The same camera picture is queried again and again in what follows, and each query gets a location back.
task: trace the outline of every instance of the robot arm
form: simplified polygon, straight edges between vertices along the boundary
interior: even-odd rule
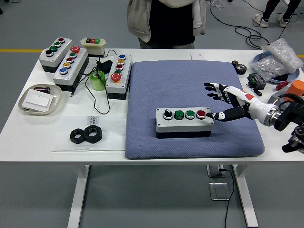
[[[214,100],[225,101],[233,106],[233,108],[223,112],[207,114],[212,119],[230,121],[247,117],[257,119],[263,125],[271,126],[271,116],[279,111],[276,105],[262,103],[251,94],[233,86],[215,83],[204,83],[204,86],[206,86],[206,90],[215,92],[208,94],[208,96]]]
[[[274,126],[276,130],[282,131],[290,122],[298,124],[292,132],[288,144],[282,147],[284,152],[298,150],[304,153],[304,101],[294,95],[284,96],[292,98],[293,102],[282,110],[275,104],[260,102],[256,97],[233,86],[216,83],[204,83],[206,90],[214,91],[207,94],[214,100],[221,100],[231,104],[233,108],[219,113],[207,113],[207,116],[219,121],[231,121],[247,117],[257,119],[261,124]]]

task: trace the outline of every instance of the sticker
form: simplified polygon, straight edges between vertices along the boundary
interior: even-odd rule
[[[87,125],[99,124],[99,116],[88,116],[86,120]]]

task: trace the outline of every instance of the orange cylinder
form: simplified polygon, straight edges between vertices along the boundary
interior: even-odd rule
[[[302,96],[304,94],[304,82],[300,80],[293,81],[292,84],[289,86],[288,90],[286,91],[286,94],[295,94],[298,96]],[[284,99],[287,101],[293,101],[288,97],[284,97]]]

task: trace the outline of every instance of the white shoe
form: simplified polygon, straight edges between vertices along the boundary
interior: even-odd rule
[[[263,28],[267,28],[268,27],[268,19],[262,19],[263,14],[255,14],[253,16],[253,21],[255,21],[256,23],[259,24],[259,26],[263,27]]]
[[[280,27],[285,28],[286,25],[288,24],[289,20],[287,19],[283,19],[283,14],[281,14],[278,18],[277,18],[280,22]]]

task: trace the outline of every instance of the person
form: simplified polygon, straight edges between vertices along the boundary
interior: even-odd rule
[[[258,23],[261,27],[267,28],[269,17],[272,12],[275,10],[276,6],[279,4],[280,0],[268,0],[266,4],[265,12],[261,14],[255,14],[253,16],[253,21]],[[285,28],[288,24],[292,14],[295,12],[296,8],[298,8],[301,0],[290,0],[287,10],[284,14],[280,14],[277,18],[279,20],[279,26]]]
[[[127,25],[141,48],[194,49],[205,34],[205,0],[129,0]]]
[[[10,0],[5,0],[5,2],[9,2]],[[0,14],[2,14],[3,13],[3,11],[1,10],[1,8],[0,8]]]

